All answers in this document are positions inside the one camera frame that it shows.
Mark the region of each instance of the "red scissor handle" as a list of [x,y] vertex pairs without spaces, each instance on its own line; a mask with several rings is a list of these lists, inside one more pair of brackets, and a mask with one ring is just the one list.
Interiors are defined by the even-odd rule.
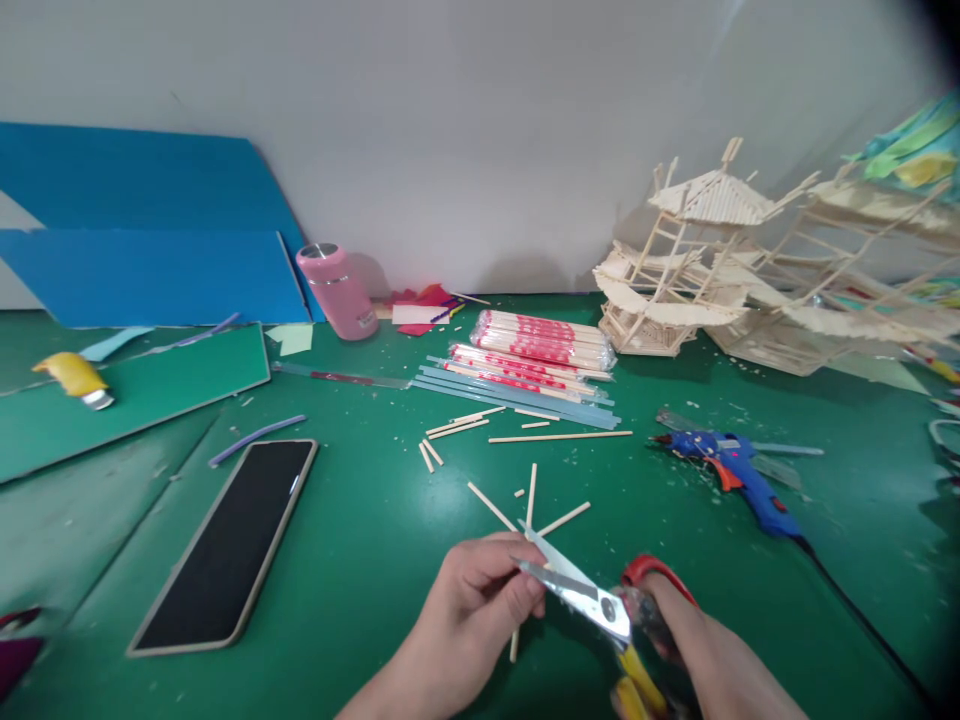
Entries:
[[640,587],[640,581],[651,572],[658,572],[663,575],[673,583],[673,586],[680,591],[680,594],[683,595],[691,605],[696,608],[700,607],[697,601],[693,599],[693,594],[687,590],[687,586],[677,577],[676,573],[653,555],[637,555],[637,557],[633,559],[633,562],[627,565],[627,569],[623,571],[623,575],[620,576],[620,582],[628,587]]

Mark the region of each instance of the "scissor blade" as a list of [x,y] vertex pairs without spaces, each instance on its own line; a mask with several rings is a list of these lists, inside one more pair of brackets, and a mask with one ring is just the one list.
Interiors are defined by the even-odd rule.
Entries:
[[523,520],[517,520],[517,522],[520,523],[520,527],[523,528],[527,539],[536,545],[537,549],[543,553],[543,556],[547,559],[547,564],[553,568],[554,572],[565,575],[571,580],[576,580],[584,585],[589,585],[594,588],[597,587],[597,584],[593,582],[593,580],[588,578],[580,568],[567,560],[562,552],[540,537],[532,527],[527,525]]
[[596,585],[587,585],[579,580],[568,578],[566,575],[561,575],[553,570],[547,570],[545,567],[534,565],[526,560],[518,560],[517,558],[513,558],[513,561],[517,564],[518,568],[523,570],[525,573],[533,575],[537,580],[542,582],[553,592],[557,592],[558,589],[571,590],[575,593],[579,593],[580,595],[587,596],[594,602],[599,601]]
[[539,548],[552,570],[513,558],[517,567],[542,582],[550,592],[566,605],[583,615],[603,630],[623,650],[631,642],[630,616],[623,600],[601,590],[559,550],[537,535],[522,520],[518,520],[529,539]]

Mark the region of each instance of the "wooden stick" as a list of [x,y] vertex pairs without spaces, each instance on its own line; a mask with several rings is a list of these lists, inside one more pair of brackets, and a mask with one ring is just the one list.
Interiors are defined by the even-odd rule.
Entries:
[[470,423],[469,425],[457,425],[457,427],[451,430],[445,430],[442,433],[434,433],[430,435],[431,440],[436,440],[438,437],[443,437],[444,435],[452,435],[455,432],[461,432],[462,430],[469,430],[470,428],[480,427],[481,425],[486,425],[489,420],[478,420],[475,423]]
[[533,527],[533,498],[537,494],[537,464],[530,468],[530,497],[527,499],[527,527]]
[[427,430],[427,435],[433,435],[434,433],[442,432],[444,430],[449,430],[452,427],[457,427],[458,425],[465,425],[468,422],[476,422],[480,420],[481,415],[478,413],[476,415],[464,415],[462,418],[457,418],[449,425],[441,425],[438,428],[433,428],[432,430]]
[[450,294],[453,295],[454,297],[462,297],[464,300],[473,300],[474,302],[482,303],[483,305],[492,305],[492,304],[493,304],[493,303],[487,302],[486,300],[481,300],[480,298],[475,298],[475,297],[473,297],[473,296],[471,296],[471,295],[464,295],[464,294],[462,294],[462,293],[450,293]]
[[486,495],[484,495],[482,492],[480,492],[480,490],[477,489],[476,485],[474,485],[472,482],[468,482],[467,487],[473,490],[473,494],[476,495],[481,500],[483,500],[483,504],[486,505],[488,508],[490,508],[490,510],[493,512],[494,515],[500,518],[500,522],[506,525],[513,532],[517,531],[517,526],[514,525],[509,520],[507,520],[507,516],[504,515],[502,512],[500,512],[500,510],[497,509],[497,506],[494,505],[492,502],[490,502],[489,498],[487,498]]
[[514,630],[510,636],[510,662],[517,662],[517,647],[520,645],[520,630]]
[[553,420],[554,422],[560,421],[560,418],[558,418],[556,415],[542,415],[540,413],[530,412],[529,410],[517,410],[516,408],[514,408],[513,411],[515,413],[520,413],[521,415],[529,415],[530,417],[543,418],[544,420]]
[[543,537],[543,536],[546,535],[547,533],[551,533],[551,532],[553,532],[554,530],[556,530],[558,527],[560,527],[561,525],[563,525],[565,522],[569,522],[570,520],[573,520],[573,518],[575,518],[577,515],[579,515],[579,514],[582,513],[582,512],[585,512],[585,511],[587,511],[587,510],[589,510],[589,509],[590,509],[590,503],[589,503],[589,502],[585,502],[583,505],[581,505],[580,507],[576,508],[575,510],[571,510],[570,512],[568,512],[568,513],[567,513],[566,515],[564,515],[562,518],[558,518],[558,519],[554,520],[552,523],[550,523],[549,525],[547,525],[543,530],[541,530],[541,531],[540,531],[539,533],[537,533],[537,534],[538,534],[540,537]]
[[463,417],[454,418],[453,422],[461,422],[463,420],[472,420],[475,417],[483,417],[484,415],[489,415],[492,412],[500,412],[501,410],[506,410],[506,408],[501,405],[498,408],[491,408],[490,410],[484,410],[481,413],[474,413],[473,415],[464,415]]
[[433,455],[433,459],[437,461],[437,465],[443,466],[443,460],[440,459],[440,456],[437,455],[437,451],[433,449],[433,445],[430,444],[429,440],[424,439],[421,443],[427,450],[430,451],[430,454]]
[[430,462],[430,456],[427,455],[427,449],[423,447],[423,443],[420,443],[417,445],[417,447],[420,448],[420,454],[423,455],[423,461],[427,464],[427,470],[433,472],[433,463]]
[[633,430],[610,433],[574,433],[573,435],[524,435],[515,438],[490,438],[487,442],[493,444],[499,442],[536,442],[537,440],[577,440],[591,437],[623,437],[624,435],[633,435]]

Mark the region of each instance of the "red paper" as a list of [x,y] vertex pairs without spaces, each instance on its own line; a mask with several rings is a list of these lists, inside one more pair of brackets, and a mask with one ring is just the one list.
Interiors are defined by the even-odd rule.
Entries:
[[[443,289],[440,283],[435,283],[429,285],[423,289],[423,291],[416,297],[410,299],[407,297],[407,293],[411,291],[406,290],[402,294],[394,293],[396,297],[391,297],[394,305],[443,305],[444,307],[451,307],[453,301],[456,298],[453,297],[450,293]],[[398,325],[397,332],[402,332],[404,335],[413,335],[414,337],[420,337],[426,335],[428,332],[433,330],[433,325]]]

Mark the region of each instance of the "black cable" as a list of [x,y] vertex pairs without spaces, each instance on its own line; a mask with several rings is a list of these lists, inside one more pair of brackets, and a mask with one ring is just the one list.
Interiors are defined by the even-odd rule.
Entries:
[[805,537],[795,537],[792,538],[792,540],[800,547],[801,550],[803,550],[804,553],[810,557],[811,560],[813,560],[813,564],[817,566],[820,574],[823,575],[823,578],[830,584],[830,587],[832,587],[837,595],[840,596],[840,599],[846,603],[850,612],[856,616],[863,627],[867,629],[867,632],[869,632],[873,638],[880,643],[880,647],[886,651],[890,659],[893,660],[894,665],[900,669],[900,672],[903,673],[904,677],[906,677],[913,686],[913,689],[916,691],[917,695],[920,696],[920,700],[923,702],[924,706],[926,706],[930,714],[934,717],[939,717],[940,711],[937,702],[933,699],[933,696],[923,685],[923,683],[920,682],[920,678],[918,678],[913,671],[907,667],[907,664],[903,661],[903,658],[897,654],[897,651],[894,650],[890,643],[884,639],[883,635],[880,634],[880,631],[877,630],[873,626],[873,623],[867,619],[867,616],[863,614],[863,611],[856,606],[853,600],[850,599],[850,596],[847,595],[843,591],[843,588],[837,584],[837,581],[833,579],[833,576],[830,574],[830,572],[823,566],[823,563],[820,562],[820,558],[817,557],[817,553],[814,551],[813,545],[811,545]]

